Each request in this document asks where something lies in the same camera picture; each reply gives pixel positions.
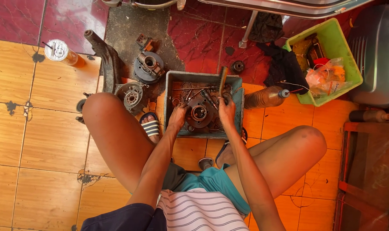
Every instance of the green plastic basket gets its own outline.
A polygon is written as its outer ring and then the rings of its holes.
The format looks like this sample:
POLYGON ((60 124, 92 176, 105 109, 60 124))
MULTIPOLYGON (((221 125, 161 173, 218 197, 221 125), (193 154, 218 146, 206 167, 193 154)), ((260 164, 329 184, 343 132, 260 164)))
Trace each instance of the green plastic basket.
POLYGON ((354 83, 353 86, 351 86, 350 88, 336 91, 328 96, 322 96, 316 101, 314 101, 311 92, 307 92, 304 95, 297 94, 297 97, 301 104, 312 104, 316 107, 319 107, 360 85, 363 82, 363 77, 361 76, 354 57, 351 54, 351 50, 348 47, 340 24, 335 18, 331 18, 323 23, 315 25, 314 27, 301 32, 300 34, 297 34, 287 39, 285 45, 283 46, 283 49, 291 51, 290 46, 294 45, 296 42, 306 38, 307 36, 313 33, 317 33, 318 41, 321 44, 323 52, 327 58, 333 59, 343 57, 344 71, 346 72, 346 81, 353 81, 354 83))

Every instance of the plastic cup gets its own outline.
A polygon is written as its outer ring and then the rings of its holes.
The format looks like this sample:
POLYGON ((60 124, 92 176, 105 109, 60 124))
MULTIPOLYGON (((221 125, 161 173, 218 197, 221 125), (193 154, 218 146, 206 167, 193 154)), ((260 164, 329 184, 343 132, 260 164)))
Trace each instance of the plastic cup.
POLYGON ((44 48, 44 53, 48 59, 77 68, 85 65, 85 60, 76 52, 69 49, 64 41, 53 39, 47 42, 47 45, 44 48))

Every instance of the person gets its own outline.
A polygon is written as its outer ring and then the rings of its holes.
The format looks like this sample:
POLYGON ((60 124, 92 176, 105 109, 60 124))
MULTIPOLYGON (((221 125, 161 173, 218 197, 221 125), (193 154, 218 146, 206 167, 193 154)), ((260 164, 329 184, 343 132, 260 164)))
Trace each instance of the person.
POLYGON ((243 219, 250 211, 260 230, 285 230, 274 198, 323 157, 325 138, 316 128, 298 126, 247 149, 234 125, 235 104, 226 100, 219 98, 219 116, 230 144, 217 159, 220 169, 195 176, 170 161, 189 106, 174 108, 160 138, 155 116, 144 116, 143 128, 115 95, 90 96, 84 122, 132 195, 120 209, 86 219, 81 230, 248 230, 243 219))

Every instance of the flip flop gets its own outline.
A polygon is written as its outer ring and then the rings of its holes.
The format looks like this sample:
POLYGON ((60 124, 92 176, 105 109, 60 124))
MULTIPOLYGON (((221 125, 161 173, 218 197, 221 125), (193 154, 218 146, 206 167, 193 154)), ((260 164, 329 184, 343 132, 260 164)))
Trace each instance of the flip flop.
MULTIPOLYGON (((244 136, 246 138, 243 138, 243 135, 242 135, 242 140, 243 140, 244 144, 247 144, 247 138, 248 138, 247 131, 245 128, 243 128, 243 131, 244 131, 244 136)), ((215 163, 217 163, 217 159, 220 157, 220 155, 222 154, 222 152, 224 151, 224 149, 226 148, 226 146, 228 144, 230 144, 230 141, 228 141, 228 140, 224 141, 224 144, 223 144, 222 148, 220 149, 220 152, 218 153, 218 155, 216 156, 216 159, 214 160, 215 163)))
POLYGON ((160 135, 159 119, 157 118, 155 113, 152 112, 144 113, 140 118, 139 123, 142 125, 144 131, 147 133, 147 136, 160 135), (142 124, 144 118, 148 116, 153 116, 155 120, 142 124))

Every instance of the plastic bag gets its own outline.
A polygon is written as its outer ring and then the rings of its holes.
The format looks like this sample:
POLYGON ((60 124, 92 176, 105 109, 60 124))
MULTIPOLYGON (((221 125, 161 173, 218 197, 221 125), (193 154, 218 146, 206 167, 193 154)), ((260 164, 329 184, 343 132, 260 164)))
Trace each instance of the plastic bag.
POLYGON ((352 81, 346 82, 345 74, 343 58, 334 58, 316 70, 309 69, 306 81, 313 97, 320 98, 352 86, 352 81))

